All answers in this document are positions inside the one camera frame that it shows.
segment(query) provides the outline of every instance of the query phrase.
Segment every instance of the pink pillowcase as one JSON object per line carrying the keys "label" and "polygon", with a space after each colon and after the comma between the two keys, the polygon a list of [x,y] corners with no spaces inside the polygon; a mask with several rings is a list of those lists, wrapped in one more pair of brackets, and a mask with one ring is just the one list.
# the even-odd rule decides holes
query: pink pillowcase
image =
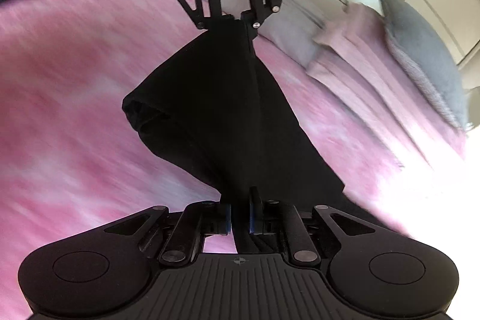
{"label": "pink pillowcase", "polygon": [[[392,57],[386,45],[382,18],[375,10],[363,4],[350,4],[344,18],[327,23],[325,32],[315,40],[331,47],[350,68],[323,54],[309,66],[308,72],[316,77],[315,69],[319,65],[328,68],[335,64],[338,67],[335,75],[341,76],[341,82],[359,95],[369,110],[373,109],[372,105],[380,110],[379,100],[382,100],[398,126],[392,126],[392,118],[385,108],[376,112],[376,118],[381,121],[369,118],[364,109],[357,112],[355,107],[354,111],[383,143],[394,148],[397,158],[402,160],[414,151],[411,143],[400,136],[399,127],[402,127],[433,168],[442,169],[446,162],[461,160],[464,133],[443,121]],[[366,85],[371,85],[376,92]]]}

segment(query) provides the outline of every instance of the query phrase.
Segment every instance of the pink blanket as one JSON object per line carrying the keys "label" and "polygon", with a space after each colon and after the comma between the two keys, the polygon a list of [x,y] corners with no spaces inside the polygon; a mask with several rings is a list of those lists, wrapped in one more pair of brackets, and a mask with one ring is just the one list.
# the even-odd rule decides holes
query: pink blanket
{"label": "pink blanket", "polygon": [[[155,204],[218,193],[152,155],[122,98],[200,32],[176,0],[13,0],[0,7],[0,318],[29,309],[16,282],[35,248]],[[395,157],[269,41],[255,49],[346,193],[405,231]],[[415,219],[407,221],[415,226]],[[210,250],[233,250],[231,238]]]}

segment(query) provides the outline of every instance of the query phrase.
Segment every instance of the round pad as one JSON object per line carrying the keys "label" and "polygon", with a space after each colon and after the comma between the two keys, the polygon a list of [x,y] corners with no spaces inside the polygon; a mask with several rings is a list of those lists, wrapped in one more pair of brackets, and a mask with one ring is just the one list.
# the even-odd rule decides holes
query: round pad
{"label": "round pad", "polygon": [[412,255],[388,252],[371,260],[370,271],[383,282],[408,285],[423,277],[425,266]]}
{"label": "round pad", "polygon": [[110,262],[96,252],[79,251],[61,256],[53,264],[53,272],[67,282],[89,282],[100,278]]}

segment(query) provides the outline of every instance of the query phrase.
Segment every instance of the black fabric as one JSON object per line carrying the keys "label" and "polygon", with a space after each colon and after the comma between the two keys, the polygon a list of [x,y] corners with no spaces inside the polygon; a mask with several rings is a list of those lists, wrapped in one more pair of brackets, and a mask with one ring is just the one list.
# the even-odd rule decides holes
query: black fabric
{"label": "black fabric", "polygon": [[342,193],[263,63],[249,50],[246,26],[230,20],[183,47],[123,101],[145,145],[216,188],[234,205],[237,250],[269,252],[248,233],[248,194],[293,203],[327,204],[380,224]]}

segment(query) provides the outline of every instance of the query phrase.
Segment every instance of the gray pillow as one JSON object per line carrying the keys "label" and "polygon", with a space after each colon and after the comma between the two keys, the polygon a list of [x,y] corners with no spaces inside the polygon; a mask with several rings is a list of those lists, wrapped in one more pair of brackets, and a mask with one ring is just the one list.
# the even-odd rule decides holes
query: gray pillow
{"label": "gray pillow", "polygon": [[440,36],[407,2],[380,2],[393,57],[449,124],[466,129],[467,99],[460,72]]}

